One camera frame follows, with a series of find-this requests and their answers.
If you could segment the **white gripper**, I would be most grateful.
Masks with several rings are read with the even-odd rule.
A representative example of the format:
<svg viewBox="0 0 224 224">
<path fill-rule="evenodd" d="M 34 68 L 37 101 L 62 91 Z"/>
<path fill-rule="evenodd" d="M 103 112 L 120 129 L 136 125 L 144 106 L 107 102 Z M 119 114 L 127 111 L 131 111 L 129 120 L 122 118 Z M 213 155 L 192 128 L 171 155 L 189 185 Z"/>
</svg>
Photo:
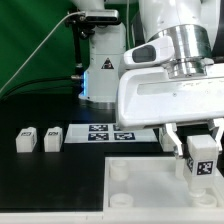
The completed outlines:
<svg viewBox="0 0 224 224">
<path fill-rule="evenodd" d="M 224 64 L 211 65 L 206 72 L 205 76 L 174 79 L 162 67 L 126 72 L 117 92 L 117 124 L 122 129 L 166 124 L 166 150 L 177 159 L 183 158 L 183 149 L 176 124 L 209 120 L 212 137 L 220 143 L 224 134 Z"/>
</svg>

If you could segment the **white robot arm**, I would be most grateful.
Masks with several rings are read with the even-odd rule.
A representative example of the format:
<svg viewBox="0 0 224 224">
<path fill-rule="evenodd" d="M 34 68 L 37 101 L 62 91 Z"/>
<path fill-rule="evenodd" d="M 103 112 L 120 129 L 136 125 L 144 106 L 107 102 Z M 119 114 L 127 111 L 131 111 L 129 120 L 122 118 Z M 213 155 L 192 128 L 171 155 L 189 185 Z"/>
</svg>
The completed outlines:
<svg viewBox="0 0 224 224">
<path fill-rule="evenodd" d="M 221 151 L 224 0 L 72 0 L 91 32 L 81 99 L 112 104 L 123 130 L 155 128 L 162 148 Z"/>
</svg>

